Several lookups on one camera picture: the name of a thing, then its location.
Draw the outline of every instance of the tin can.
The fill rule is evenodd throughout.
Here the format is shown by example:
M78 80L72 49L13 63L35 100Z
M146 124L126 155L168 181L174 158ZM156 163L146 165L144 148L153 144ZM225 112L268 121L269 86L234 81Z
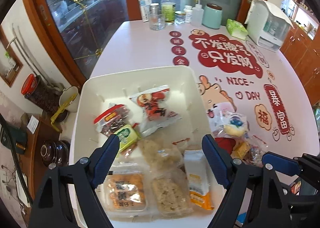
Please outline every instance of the tin can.
M159 3L150 4L150 15L159 15L160 5Z
M149 21L149 6L152 0L138 0L140 5L141 18L143 22Z

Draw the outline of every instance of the white squeeze bottle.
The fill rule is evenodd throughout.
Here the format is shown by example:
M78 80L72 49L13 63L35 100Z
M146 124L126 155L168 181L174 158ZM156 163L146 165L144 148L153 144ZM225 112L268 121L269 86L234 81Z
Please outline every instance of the white squeeze bottle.
M196 4L196 6L192 8L191 25L201 26L203 12L204 10L202 8L202 5L200 5L200 0L198 0L198 3Z

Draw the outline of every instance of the white box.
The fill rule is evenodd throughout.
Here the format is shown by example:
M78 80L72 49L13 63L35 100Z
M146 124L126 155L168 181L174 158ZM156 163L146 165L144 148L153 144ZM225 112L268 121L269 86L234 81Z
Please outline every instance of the white box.
M172 141L177 141L189 135L191 142L201 144L202 137L210 134L210 127L205 113L201 96L199 95L195 75L190 67L168 66L151 69L134 70L122 73L113 73L89 79L81 92L77 118L75 122L74 148L69 164L74 164L82 157L89 157L92 152L101 147L106 137L95 130L93 120L108 109L110 102L122 103L131 110L133 121L140 122L142 108L128 99L128 96L161 85L169 85L170 95L166 101L167 107L180 114L182 119L166 127L171 134ZM195 212L179 219L157 219L152 222L124 223L110 220L115 228L128 225L130 227L147 228L186 225L188 227L207 227L218 209L225 189L217 183L214 176L210 177L212 202L215 211L212 214ZM70 190L70 196L75 197L75 191ZM103 185L97 189L97 196L104 204L105 196ZM76 213L85 227L85 220L79 203L76 204Z

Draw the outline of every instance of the table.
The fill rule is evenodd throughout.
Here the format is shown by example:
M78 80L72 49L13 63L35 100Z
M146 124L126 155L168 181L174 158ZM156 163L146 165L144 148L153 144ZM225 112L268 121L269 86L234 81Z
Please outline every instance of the table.
M289 158L302 153L318 155L310 102L284 55L258 47L249 37L247 41L231 37L224 26L194 29L182 24L152 31L142 21L124 22L103 50L91 77L188 65L195 72L209 122L213 105L219 108L220 103L231 102L236 112L247 116L249 134L265 141L270 151ZM286 183L294 179L281 176Z

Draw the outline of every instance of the cartoon bear print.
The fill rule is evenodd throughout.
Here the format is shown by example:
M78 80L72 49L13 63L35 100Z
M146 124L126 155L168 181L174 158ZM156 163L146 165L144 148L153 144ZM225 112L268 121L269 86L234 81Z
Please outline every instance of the cartoon bear print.
M204 75L199 76L199 80L198 88L209 118L214 118L219 114L219 111L236 112L237 107L233 103L233 99L228 96L226 91L222 90L219 84L211 84Z

